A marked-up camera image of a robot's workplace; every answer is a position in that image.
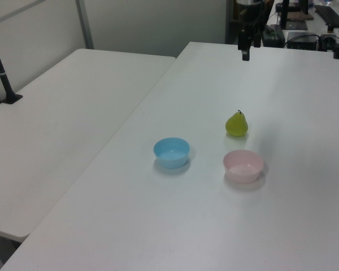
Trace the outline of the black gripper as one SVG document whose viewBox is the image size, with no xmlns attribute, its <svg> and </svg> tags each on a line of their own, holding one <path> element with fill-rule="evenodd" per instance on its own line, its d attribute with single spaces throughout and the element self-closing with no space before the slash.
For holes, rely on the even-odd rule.
<svg viewBox="0 0 339 271">
<path fill-rule="evenodd" d="M 265 5 L 239 5 L 238 7 L 239 20 L 242 24 L 238 34 L 238 50 L 242 54 L 242 60 L 249 61 L 250 35 L 247 31 L 259 30 L 254 34 L 253 46 L 261 47 L 261 32 L 265 27 Z"/>
</svg>

